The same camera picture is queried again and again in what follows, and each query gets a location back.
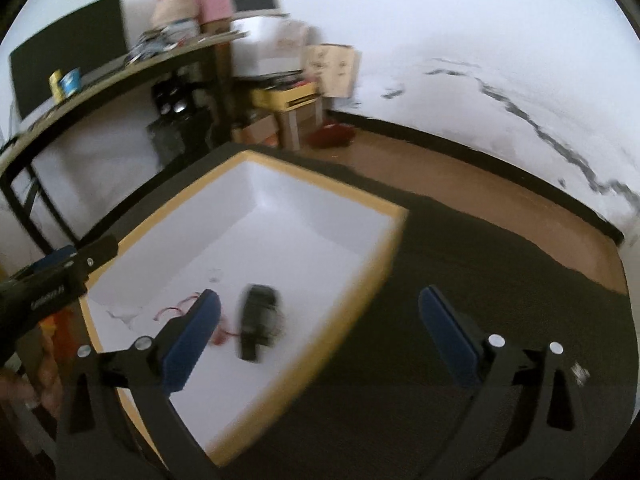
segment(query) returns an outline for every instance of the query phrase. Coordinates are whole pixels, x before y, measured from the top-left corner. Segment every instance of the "black baseboard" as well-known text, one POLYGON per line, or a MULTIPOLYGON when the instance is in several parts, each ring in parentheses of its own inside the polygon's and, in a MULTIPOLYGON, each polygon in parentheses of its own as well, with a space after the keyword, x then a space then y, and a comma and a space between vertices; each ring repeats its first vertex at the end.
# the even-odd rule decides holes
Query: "black baseboard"
POLYGON ((400 124, 387 123, 386 121, 344 112, 330 111, 329 114, 340 122, 353 124, 363 130, 386 137, 392 137, 393 139, 405 140, 406 142, 433 150, 434 152, 452 156, 453 158, 472 164, 477 168, 501 176, 564 207, 587 222, 587 224, 592 225, 598 231, 611 238, 617 246, 625 239, 620 229, 601 218, 594 210, 585 206, 579 200, 576 200, 574 197, 549 184, 545 180, 499 158, 479 152, 454 140, 444 139, 443 137, 415 130, 414 128, 401 126, 400 124))

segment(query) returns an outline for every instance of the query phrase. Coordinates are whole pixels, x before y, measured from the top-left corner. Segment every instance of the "human hand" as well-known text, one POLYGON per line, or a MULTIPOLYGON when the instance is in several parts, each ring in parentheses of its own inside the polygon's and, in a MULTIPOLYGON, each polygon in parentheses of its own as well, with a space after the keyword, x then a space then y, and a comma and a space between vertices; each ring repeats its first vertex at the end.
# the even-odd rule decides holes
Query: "human hand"
MULTIPOLYGON (((63 388, 58 365, 53 358, 53 341, 45 334, 41 338, 44 357, 38 368, 38 381, 42 386, 40 403, 54 418, 60 418, 63 388)), ((38 400, 31 384, 11 370, 0 369, 0 400, 38 400)))

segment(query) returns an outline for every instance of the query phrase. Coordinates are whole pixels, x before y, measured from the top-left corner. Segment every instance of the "black tablecloth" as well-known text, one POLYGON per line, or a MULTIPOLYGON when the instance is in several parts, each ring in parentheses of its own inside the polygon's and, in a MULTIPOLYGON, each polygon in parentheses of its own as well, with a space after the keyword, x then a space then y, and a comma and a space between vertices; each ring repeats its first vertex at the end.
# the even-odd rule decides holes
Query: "black tablecloth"
MULTIPOLYGON (((226 144, 149 194, 112 227, 124 236, 171 196, 246 146, 226 144)), ((409 210, 391 276, 316 380, 224 478, 413 479, 468 403, 418 318, 435 284, 478 325, 524 348, 561 342, 591 377, 580 389, 592 474, 624 435, 638 371, 629 298, 558 264, 481 219, 359 176, 343 166, 251 148, 369 191, 409 210)), ((479 443, 490 459, 488 438, 479 443)))

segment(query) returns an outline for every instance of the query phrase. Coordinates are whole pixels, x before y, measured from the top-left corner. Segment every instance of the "wooden desk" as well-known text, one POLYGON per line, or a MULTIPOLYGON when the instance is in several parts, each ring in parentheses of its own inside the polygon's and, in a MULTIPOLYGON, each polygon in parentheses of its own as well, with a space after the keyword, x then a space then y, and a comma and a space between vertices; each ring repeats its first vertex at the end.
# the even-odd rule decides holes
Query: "wooden desk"
MULTIPOLYGON (((51 244, 31 221, 29 212, 25 210, 12 189, 12 181, 18 174, 27 169, 30 177, 37 182, 37 175, 31 165, 33 159, 82 118, 87 117, 119 95, 162 74, 196 62, 215 63, 216 45, 229 43, 243 38, 245 35, 245 32, 226 32, 207 36, 151 59, 133 63, 119 72, 85 87, 80 93, 45 114, 29 130, 19 134, 14 145, 0 155, 0 190, 6 196, 7 202, 20 224, 45 254, 52 252, 51 244)), ((225 137, 224 140, 229 140, 230 119, 223 98, 222 86, 216 76, 209 82, 209 91, 216 101, 220 122, 218 129, 224 134, 221 137, 225 137)), ((39 191, 43 202, 62 231, 71 243, 77 244, 79 239, 66 224, 42 186, 39 191)))

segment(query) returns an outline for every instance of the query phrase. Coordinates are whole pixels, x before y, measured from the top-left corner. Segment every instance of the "brown floor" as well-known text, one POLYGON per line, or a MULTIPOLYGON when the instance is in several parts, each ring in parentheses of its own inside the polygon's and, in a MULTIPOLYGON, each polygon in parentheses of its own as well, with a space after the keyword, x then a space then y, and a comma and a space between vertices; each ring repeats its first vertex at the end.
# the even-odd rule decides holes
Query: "brown floor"
POLYGON ((384 184, 430 196, 533 242, 565 267, 627 293, 610 238, 546 198, 447 155, 359 130, 348 148, 304 149, 384 184))

